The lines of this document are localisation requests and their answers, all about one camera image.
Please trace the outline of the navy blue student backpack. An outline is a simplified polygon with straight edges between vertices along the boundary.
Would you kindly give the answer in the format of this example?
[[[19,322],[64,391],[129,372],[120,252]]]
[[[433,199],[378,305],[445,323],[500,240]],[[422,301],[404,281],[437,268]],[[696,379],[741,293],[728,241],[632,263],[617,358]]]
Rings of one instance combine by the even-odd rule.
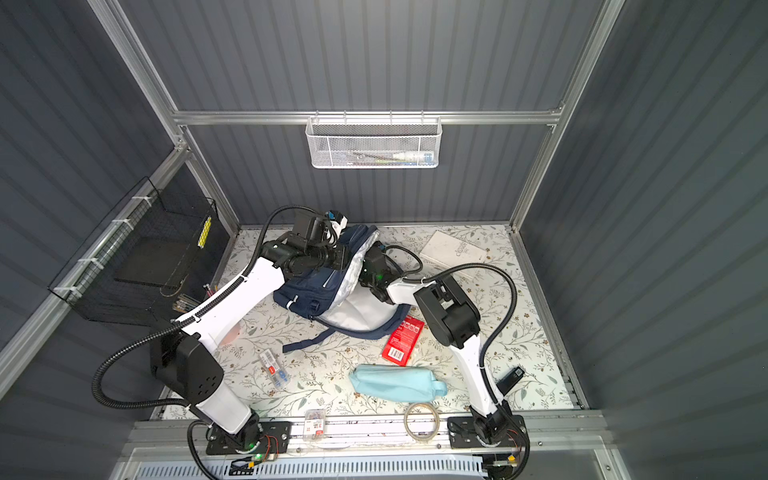
[[[351,249],[349,267],[343,271],[322,267],[286,281],[273,292],[279,306],[326,328],[312,339],[285,344],[284,353],[318,345],[335,333],[377,340],[393,333],[405,320],[409,305],[386,303],[359,283],[364,256],[378,237],[379,230],[373,225],[346,228],[340,243]]]

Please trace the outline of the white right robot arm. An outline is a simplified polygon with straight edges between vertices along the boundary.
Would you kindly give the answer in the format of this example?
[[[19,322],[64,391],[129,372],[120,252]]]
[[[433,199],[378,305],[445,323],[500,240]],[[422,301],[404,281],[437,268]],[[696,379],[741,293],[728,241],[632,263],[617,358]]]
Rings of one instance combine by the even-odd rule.
[[[361,286],[386,303],[418,307],[433,337],[451,350],[470,394],[470,407],[475,417],[485,422],[498,417],[511,422],[511,408],[505,394],[492,381],[486,355],[516,310],[518,295],[512,277],[495,265],[477,262],[449,267],[424,277],[420,274],[423,269],[421,260],[417,261],[415,269],[404,270],[389,257],[388,252],[392,249],[416,256],[402,246],[376,241],[364,256],[359,277]],[[480,337],[480,310],[453,277],[466,270],[497,274],[511,293],[504,317],[486,340]]]

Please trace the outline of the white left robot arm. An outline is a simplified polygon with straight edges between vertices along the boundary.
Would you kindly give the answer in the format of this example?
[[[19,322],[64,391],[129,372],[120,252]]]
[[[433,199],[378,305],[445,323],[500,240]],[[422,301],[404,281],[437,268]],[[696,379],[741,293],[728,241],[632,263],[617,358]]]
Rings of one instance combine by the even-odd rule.
[[[341,270],[350,254],[339,244],[348,220],[338,211],[324,214],[294,206],[293,229],[275,240],[258,237],[244,269],[221,290],[173,322],[176,330],[152,342],[152,375],[175,392],[200,419],[236,436],[256,421],[226,385],[214,353],[229,332],[262,300],[292,277],[320,268]]]

